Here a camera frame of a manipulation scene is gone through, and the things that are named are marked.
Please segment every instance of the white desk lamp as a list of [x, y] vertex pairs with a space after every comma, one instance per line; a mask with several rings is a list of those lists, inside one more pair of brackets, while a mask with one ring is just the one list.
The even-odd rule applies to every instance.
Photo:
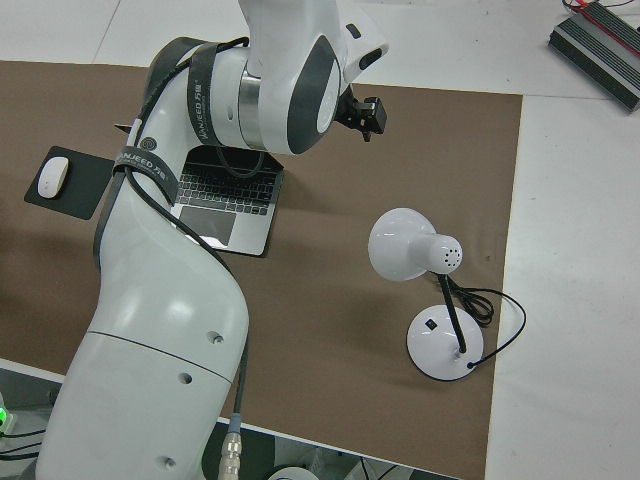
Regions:
[[462, 262], [462, 247], [453, 237], [436, 233], [431, 222], [409, 208], [396, 208], [373, 226], [369, 237], [373, 268], [387, 280], [401, 282], [426, 272], [438, 275], [447, 305], [420, 312], [411, 322], [407, 347], [416, 366], [437, 380], [451, 381], [471, 373], [482, 357], [480, 327], [464, 310], [454, 308], [447, 274]]

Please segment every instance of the black mouse pad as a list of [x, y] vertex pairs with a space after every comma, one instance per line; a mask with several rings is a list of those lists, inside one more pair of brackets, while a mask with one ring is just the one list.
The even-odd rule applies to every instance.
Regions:
[[[67, 157], [69, 168], [62, 188], [55, 198], [38, 194], [40, 172], [52, 157]], [[25, 202], [89, 220], [96, 211], [109, 180], [113, 161], [76, 152], [62, 147], [51, 147], [24, 196]]]

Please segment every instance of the silver laptop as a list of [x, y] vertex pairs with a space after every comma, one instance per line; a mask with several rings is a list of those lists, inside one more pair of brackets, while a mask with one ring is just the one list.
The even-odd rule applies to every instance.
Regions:
[[[242, 174], [258, 159], [256, 151], [224, 148], [223, 153]], [[238, 178], [222, 166], [214, 147], [198, 147], [187, 156], [171, 213], [216, 249], [262, 255], [283, 177], [284, 168], [267, 153], [255, 175]]]

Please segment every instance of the white floor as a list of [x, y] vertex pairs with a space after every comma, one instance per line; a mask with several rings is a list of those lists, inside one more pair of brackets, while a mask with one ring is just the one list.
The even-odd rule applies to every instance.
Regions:
[[[497, 361], [486, 478], [637, 478], [640, 112], [548, 49], [560, 0], [360, 3], [391, 44], [364, 83], [525, 96], [504, 285], [530, 324]], [[616, 12], [640, 25], [640, 2]], [[4, 60], [146, 66], [246, 33], [224, 0], [0, 3]], [[505, 307], [501, 336], [518, 321]]]

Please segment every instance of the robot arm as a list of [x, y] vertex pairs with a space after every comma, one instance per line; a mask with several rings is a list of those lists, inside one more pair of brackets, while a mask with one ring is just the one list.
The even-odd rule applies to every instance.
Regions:
[[[127, 142], [140, 162], [151, 145], [179, 177], [202, 143], [298, 154], [337, 112], [355, 128], [370, 125], [357, 116], [371, 118], [375, 102], [359, 105], [349, 83], [387, 47], [362, 12], [330, 0], [240, 5], [250, 46], [196, 42], [175, 62], [189, 68], [151, 75], [155, 93]], [[232, 275], [134, 188], [168, 211], [158, 184], [126, 169], [97, 232], [98, 306], [56, 401], [39, 480], [202, 480], [204, 446], [245, 344], [248, 312]]]

